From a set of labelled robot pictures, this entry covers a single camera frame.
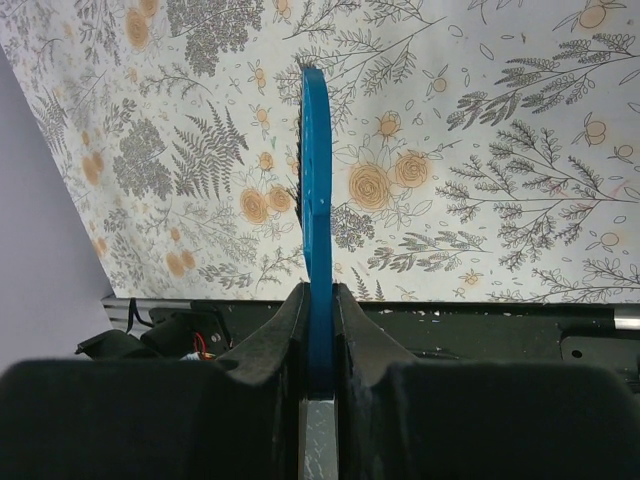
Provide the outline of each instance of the leaf print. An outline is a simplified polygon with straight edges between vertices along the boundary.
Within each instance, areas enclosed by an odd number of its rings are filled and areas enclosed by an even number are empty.
[[[53,52],[56,46],[56,42],[61,42],[62,39],[51,38],[49,40],[46,40],[41,36],[38,36],[38,39],[44,43],[42,44],[42,47],[37,50],[37,60],[35,67],[33,67],[33,74],[42,77],[44,73],[48,72],[49,68],[54,67]]]
[[[488,294],[494,302],[550,302],[563,303],[615,303],[615,297],[624,292],[640,291],[638,267],[630,263],[622,268],[618,258],[583,261],[584,277],[571,281],[562,269],[533,269],[533,277],[540,280],[545,293],[530,293],[523,296],[519,290],[492,292]]]
[[[369,268],[377,268],[380,271],[389,267],[402,273],[417,265],[425,272],[448,272],[462,265],[462,260],[458,257],[464,253],[490,253],[481,247],[485,241],[483,237],[448,230],[441,230],[438,235],[430,237],[408,232],[402,238],[403,243],[399,245],[404,247],[404,251],[396,253],[390,247],[376,248],[374,256],[368,260]]]
[[[264,282],[281,285],[282,280],[278,274],[291,277],[294,269],[300,270],[303,268],[302,262],[302,246],[295,247],[289,255],[284,254],[282,247],[276,248],[273,258],[269,255],[264,255],[260,262],[261,274],[256,282],[256,291],[258,286]]]
[[[624,187],[624,192],[635,200],[640,200],[640,192],[635,188]]]
[[[578,24],[578,17],[580,17],[580,13],[582,12],[576,12],[576,13],[567,15],[565,18],[560,20],[560,23],[558,23],[555,27],[553,27],[553,31],[555,32],[560,27],[564,27],[567,23],[573,22],[571,24],[571,31],[573,32],[573,29],[576,28],[576,25]]]
[[[532,109],[532,113],[546,112],[560,103],[573,105],[581,101],[596,87],[589,75],[614,62],[634,60],[628,48],[635,37],[598,33],[591,40],[570,40],[560,43],[560,53],[551,60],[545,58],[514,58],[508,64],[519,66],[502,70],[505,75],[495,82],[506,84],[510,90],[493,98],[487,92],[468,93],[458,100],[458,111],[447,118],[449,130],[463,126],[469,128],[480,119],[481,123],[492,122],[496,125],[512,115],[518,106]],[[601,43],[607,50],[592,47],[592,43]],[[563,62],[572,60],[578,66],[559,70]],[[524,95],[523,91],[536,86],[537,93]]]
[[[482,18],[482,23],[487,25],[487,19],[484,14],[484,6],[489,3],[489,0],[471,0],[471,3],[467,7],[467,10],[473,10],[478,8],[480,10],[480,17]],[[511,3],[511,0],[498,0],[498,4],[496,5],[496,10],[500,10]],[[524,4],[524,0],[518,0],[518,7],[522,7]]]
[[[219,266],[207,265],[198,268],[198,273],[205,281],[222,285],[225,290],[233,287],[247,288],[253,283],[250,272],[240,272],[233,263],[221,263]]]
[[[131,123],[126,137],[120,140],[119,155],[113,159],[118,185],[128,195],[142,198],[154,193],[161,200],[173,192],[171,172],[158,158],[166,150],[160,132],[147,118]]]
[[[111,258],[126,271],[128,281],[138,287],[145,280],[145,262],[131,244],[120,233],[116,233],[111,244]]]
[[[374,40],[373,35],[370,38],[368,31],[362,30],[345,35],[341,33],[329,40],[336,46],[342,47],[342,50],[340,48],[324,49],[315,45],[310,48],[300,48],[295,55],[295,63],[275,75],[280,99],[289,105],[298,103],[300,65],[310,64],[322,69],[325,75],[333,75],[327,79],[332,111],[331,122],[334,133],[342,132],[352,114],[351,105],[357,97],[358,83],[361,84],[366,95],[379,93],[390,80],[401,83],[415,69],[416,57],[410,50],[412,41],[418,34],[442,20],[443,18],[434,22],[425,22],[424,26],[385,48],[381,48],[379,40]],[[396,57],[385,55],[392,50],[398,52]],[[347,67],[350,60],[363,56],[366,58]]]
[[[358,288],[358,295],[357,295],[358,301],[370,302],[371,300],[373,300],[373,298],[371,297],[371,294],[369,293],[369,290],[367,289],[367,286],[364,284],[362,277],[358,274],[356,269],[351,267],[351,271],[356,277],[356,285]]]
[[[620,83],[618,85],[624,85],[625,83],[630,82],[631,80],[636,78],[638,75],[640,75],[640,68],[637,70],[634,70],[629,75],[627,75],[622,80],[620,80]]]
[[[359,7],[359,3],[355,0],[328,0],[324,2],[317,12],[313,15],[314,3],[312,0],[305,0],[302,7],[302,16],[295,24],[293,33],[284,40],[288,40],[298,35],[307,34],[311,40],[316,35],[322,39],[328,39],[329,35],[335,33],[334,17],[336,13],[344,13],[348,15]]]
[[[416,5],[409,0],[365,0],[368,5],[373,6],[373,15],[365,11],[365,21],[373,23],[376,27],[384,25],[387,19],[393,23],[404,22],[409,19],[416,19],[422,23],[428,23],[420,13],[422,1],[416,2]]]
[[[200,82],[189,78],[188,73],[179,63],[174,62],[171,67],[160,65],[158,70],[160,75],[146,75],[140,82],[140,93],[143,97],[147,97],[152,89],[156,95],[164,91],[171,96],[173,89],[176,88],[180,90],[180,98],[184,100],[191,90],[198,87],[206,90],[211,95],[211,90]]]
[[[491,61],[495,60],[493,52],[484,43],[480,44],[480,53],[482,53],[482,55],[484,55],[487,59],[489,59]]]
[[[102,128],[105,135],[120,135],[124,132],[126,124],[131,122],[131,114],[136,110],[136,102],[125,98],[122,104],[112,103],[109,113],[104,117]]]
[[[348,203],[338,207],[331,206],[331,235],[335,237],[338,248],[355,252],[364,246],[365,237],[373,240],[375,230],[371,216],[356,212]]]
[[[557,153],[561,147],[553,133],[543,128],[538,135],[529,125],[515,120],[510,131],[498,130],[500,142],[490,144],[493,159],[486,168],[475,155],[463,164],[464,168],[449,168],[464,181],[474,182],[476,193],[471,193],[466,184],[450,180],[444,187],[436,187],[437,195],[455,202],[447,206],[447,213],[459,217],[463,224],[472,221],[482,205],[493,204],[493,211],[502,222],[498,238],[502,239],[503,247],[511,250],[499,259],[499,264],[512,272],[525,262],[539,261],[556,240],[565,245],[574,243],[583,223],[604,202],[634,201],[605,194],[601,190],[604,177],[574,156],[569,155],[567,163],[576,174],[562,169]],[[515,175],[528,179],[516,180]],[[525,190],[540,192],[548,198],[518,196],[518,183]],[[493,198],[479,193],[488,193]]]
[[[16,68],[20,63],[20,49],[21,45],[17,38],[13,37],[9,39],[9,43],[2,45],[2,49],[9,60],[9,64],[12,68]]]
[[[116,42],[116,17],[108,0],[76,0],[76,14],[82,21],[79,37],[85,44],[84,57],[96,65],[100,62],[98,44],[109,54],[116,65],[120,65],[120,54]]]
[[[187,202],[182,212],[174,209],[171,214],[180,223],[178,232],[194,245],[215,248],[234,262],[255,262],[260,240],[252,234],[238,234],[237,214],[231,205],[221,203],[210,210]]]
[[[107,71],[103,70],[98,74],[93,68],[87,67],[78,77],[65,77],[64,84],[74,104],[68,109],[68,113],[77,123],[88,125],[98,106],[109,102],[110,85],[104,81],[106,73]]]
[[[108,218],[104,220],[104,231],[115,233],[124,230],[129,219],[129,213],[124,208],[111,210]]]
[[[49,149],[54,154],[61,155],[67,148],[64,132],[67,128],[67,114],[58,103],[55,95],[45,90],[46,97],[36,96],[40,105],[34,105],[38,127],[44,135]]]
[[[231,169],[235,162],[244,165],[240,146],[249,149],[244,135],[240,135],[225,108],[223,121],[213,104],[207,101],[211,120],[186,115],[196,126],[198,133],[183,131],[174,127],[182,144],[173,142],[180,158],[172,155],[178,168],[175,173],[175,187],[178,195],[210,198],[210,185],[216,198],[220,200],[220,184],[231,193]]]
[[[380,281],[376,280],[376,302],[386,302]]]
[[[262,0],[168,0],[172,38],[186,36],[185,58],[196,75],[215,76],[220,51],[238,53],[249,41],[248,29],[262,29]]]

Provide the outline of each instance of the gray fern print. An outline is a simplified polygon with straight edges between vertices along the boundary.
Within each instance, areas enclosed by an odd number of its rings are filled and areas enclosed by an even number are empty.
[[[362,215],[347,203],[338,207],[331,205],[331,235],[338,248],[355,252],[364,247],[365,238],[373,240],[375,229],[370,215]]]
[[[213,77],[220,52],[244,51],[249,28],[259,31],[262,0],[169,0],[173,38],[186,36],[185,58],[197,74]]]
[[[464,130],[476,120],[495,126],[511,118],[519,107],[539,114],[562,103],[576,104],[596,88],[592,77],[597,70],[621,62],[638,64],[640,55],[629,50],[635,40],[630,35],[597,33],[591,40],[560,43],[559,52],[551,59],[509,60],[508,64],[517,66],[502,70],[504,77],[495,82],[508,90],[494,97],[486,91],[463,95],[458,110],[447,118],[449,130],[460,126]],[[637,71],[634,73],[621,79],[620,85],[637,76]]]
[[[274,256],[263,255],[260,260],[260,277],[256,282],[255,289],[263,283],[282,285],[282,276],[291,277],[294,271],[303,268],[302,246],[294,247],[290,253],[284,253],[282,247],[276,248]]]
[[[136,107],[135,100],[128,98],[123,99],[120,105],[112,103],[102,122],[104,134],[119,136],[124,133],[124,127],[131,122],[131,114],[135,112]]]
[[[173,142],[180,158],[172,155],[178,168],[175,186],[178,195],[210,198],[211,186],[220,200],[221,188],[231,193],[231,172],[237,163],[244,165],[240,147],[249,149],[225,108],[225,119],[207,101],[211,119],[186,115],[197,128],[197,132],[182,131],[175,127],[181,143]]]
[[[146,75],[144,80],[140,82],[140,93],[143,97],[148,97],[152,92],[155,95],[164,92],[171,96],[177,90],[180,92],[180,99],[184,100],[187,94],[196,88],[201,88],[211,94],[211,90],[203,84],[189,78],[189,74],[179,63],[174,62],[170,67],[160,65],[158,71],[159,75]]]
[[[111,257],[115,264],[122,269],[121,272],[126,272],[127,283],[132,284],[134,288],[140,287],[145,280],[145,261],[120,233],[115,234],[112,245]]]
[[[153,193],[166,200],[173,192],[171,172],[158,158],[166,148],[151,120],[131,123],[127,136],[120,140],[122,155],[113,159],[116,181],[127,195],[143,198]]]
[[[584,276],[571,279],[561,268],[533,269],[533,278],[545,291],[523,294],[520,290],[501,290],[489,294],[494,302],[612,303],[622,294],[640,295],[640,273],[634,263],[624,265],[619,258],[582,262]]]
[[[515,120],[510,130],[498,130],[499,141],[489,145],[491,160],[484,164],[472,155],[462,168],[449,168],[461,181],[436,188],[437,195],[454,202],[447,213],[463,224],[492,206],[502,222],[498,238],[511,250],[499,264],[511,272],[540,260],[558,240],[574,243],[600,205],[638,203],[635,197],[605,193],[604,176],[583,160],[563,159],[554,133],[541,128],[538,134]]]
[[[403,237],[400,252],[391,247],[378,247],[369,258],[369,268],[378,271],[387,267],[398,273],[414,266],[425,272],[449,272],[462,265],[461,255],[491,253],[482,248],[486,238],[471,233],[442,230],[435,237],[408,232]]]
[[[207,265],[198,269],[200,276],[208,283],[218,283],[225,290],[247,288],[253,283],[251,272],[240,272],[233,263]]]
[[[55,95],[45,90],[46,97],[36,96],[39,104],[33,105],[38,127],[52,153],[61,155],[67,148],[64,133],[67,128],[67,114]]]
[[[276,74],[280,99],[289,105],[298,103],[300,65],[322,69],[327,79],[332,128],[335,133],[344,132],[358,92],[367,97],[377,95],[387,85],[401,84],[413,75],[420,34],[443,20],[427,20],[420,13],[421,6],[422,0],[329,0],[316,8],[314,2],[307,0],[293,33],[285,40],[307,35],[316,43],[299,48],[292,64]],[[371,28],[354,25],[349,30],[336,29],[335,17],[354,16],[359,10],[363,12],[362,21]],[[404,24],[410,19],[417,26],[400,40],[384,42],[374,33],[379,31],[377,27]]]
[[[231,205],[221,203],[212,209],[207,202],[186,202],[182,212],[173,210],[171,213],[177,217],[180,231],[193,245],[221,251],[235,263],[255,264],[260,239],[252,233],[238,232],[238,214]]]
[[[116,42],[119,25],[111,11],[109,0],[76,0],[76,14],[82,21],[80,43],[84,46],[84,58],[92,64],[101,63],[98,46],[102,46],[116,65],[120,65],[120,54]]]
[[[104,231],[111,233],[122,231],[124,230],[127,221],[129,220],[129,214],[124,208],[116,208],[115,210],[111,210],[108,217],[104,219]]]
[[[359,302],[386,302],[386,298],[384,296],[384,292],[382,291],[382,286],[380,285],[380,281],[376,280],[376,287],[373,293],[369,290],[366,283],[358,273],[358,271],[351,267],[351,271],[353,272],[354,277],[356,277],[356,288],[352,289],[352,292],[355,295],[355,298]]]

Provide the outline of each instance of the floral backdrop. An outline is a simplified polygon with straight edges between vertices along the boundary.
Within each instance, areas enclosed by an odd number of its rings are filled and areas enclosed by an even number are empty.
[[[640,2],[0,0],[116,294],[282,299],[299,62],[361,300],[640,300]]]

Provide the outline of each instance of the gray wall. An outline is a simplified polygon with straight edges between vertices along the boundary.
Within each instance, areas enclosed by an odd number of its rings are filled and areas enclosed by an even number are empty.
[[[0,371],[111,328],[109,281],[0,49]]]

